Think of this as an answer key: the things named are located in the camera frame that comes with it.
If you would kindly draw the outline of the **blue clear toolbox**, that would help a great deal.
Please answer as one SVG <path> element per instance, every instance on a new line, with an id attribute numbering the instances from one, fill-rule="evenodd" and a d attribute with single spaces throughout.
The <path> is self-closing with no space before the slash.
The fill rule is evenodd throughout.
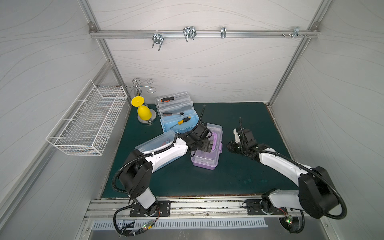
<path id="1" fill-rule="evenodd" d="M 187 96 L 183 98 L 175 99 L 168 103 L 161 103 L 162 98 L 176 96 L 176 95 L 184 95 L 184 94 L 187 94 Z M 179 93 L 158 97 L 155 99 L 155 105 L 160 117 L 160 123 L 164 133 L 170 130 L 173 130 L 175 133 L 186 133 L 192 130 L 199 121 L 199 116 L 194 109 L 193 101 L 187 92 L 179 92 Z M 163 116 L 164 112 L 171 112 L 171 113 L 183 112 L 184 115 L 183 116 Z M 171 126 L 173 126 L 174 124 L 176 124 L 178 121 L 182 120 L 185 117 L 191 117 L 191 120 L 187 122 L 184 125 L 184 127 L 183 125 L 181 125 L 180 128 L 170 129 Z"/>
<path id="2" fill-rule="evenodd" d="M 163 133 L 141 145 L 138 145 L 135 147 L 135 150 L 139 150 L 141 153 L 145 152 L 145 151 L 149 151 L 149 150 L 153 150 L 153 149 L 157 149 L 157 148 L 162 148 L 164 145 L 167 145 L 171 142 L 174 141 L 174 137 L 175 137 L 176 133 L 173 131 L 173 130 L 170 130 L 166 133 Z M 153 169 L 153 173 L 163 167 L 165 167 L 166 165 L 174 162 L 175 160 L 177 160 L 178 157 L 174 157 L 172 159 L 170 159 L 169 161 L 165 162 L 165 161 L 160 161 L 160 162 L 154 162 L 152 161 L 153 163 L 153 166 L 154 166 L 154 169 Z"/>

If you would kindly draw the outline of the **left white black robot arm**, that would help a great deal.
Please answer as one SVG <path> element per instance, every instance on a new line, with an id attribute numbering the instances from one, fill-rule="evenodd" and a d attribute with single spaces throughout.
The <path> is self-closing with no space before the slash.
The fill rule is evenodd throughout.
<path id="1" fill-rule="evenodd" d="M 139 203 L 145 210 L 155 209 L 158 200 L 150 190 L 152 173 L 170 164 L 187 153 L 196 151 L 210 152 L 213 132 L 206 123 L 198 123 L 192 130 L 185 133 L 169 132 L 169 140 L 162 134 L 150 141 L 145 146 L 149 147 L 156 140 L 163 144 L 151 150 L 140 151 L 135 149 L 126 158 L 122 167 L 114 174 L 112 188 L 118 193 L 129 196 Z"/>

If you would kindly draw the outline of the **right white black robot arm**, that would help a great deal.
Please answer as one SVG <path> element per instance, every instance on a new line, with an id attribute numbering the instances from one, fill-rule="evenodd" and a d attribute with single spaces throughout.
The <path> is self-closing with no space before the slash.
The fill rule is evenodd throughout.
<path id="1" fill-rule="evenodd" d="M 298 187 L 297 190 L 276 189 L 264 193 L 260 204 L 266 214 L 278 208 L 287 208 L 303 211 L 315 219 L 325 216 L 342 220 L 347 216 L 347 205 L 326 169 L 303 165 L 268 145 L 259 144 L 249 129 L 238 127 L 233 134 L 235 139 L 227 145 L 231 153 L 274 169 Z"/>

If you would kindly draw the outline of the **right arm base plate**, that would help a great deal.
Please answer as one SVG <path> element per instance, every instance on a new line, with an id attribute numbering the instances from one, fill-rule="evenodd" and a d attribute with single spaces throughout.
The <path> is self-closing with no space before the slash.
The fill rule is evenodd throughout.
<path id="1" fill-rule="evenodd" d="M 286 215 L 287 210 L 283 208 L 276 208 L 269 200 L 264 199 L 250 199 L 245 200 L 241 207 L 247 210 L 247 214 L 255 215 Z"/>

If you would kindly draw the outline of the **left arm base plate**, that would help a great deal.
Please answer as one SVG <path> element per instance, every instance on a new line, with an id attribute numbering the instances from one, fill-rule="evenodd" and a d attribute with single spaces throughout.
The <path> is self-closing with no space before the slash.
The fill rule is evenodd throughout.
<path id="1" fill-rule="evenodd" d="M 131 208 L 130 217 L 169 217 L 170 211 L 170 201 L 155 201 L 148 209 L 145 209 L 140 203 L 137 203 Z"/>

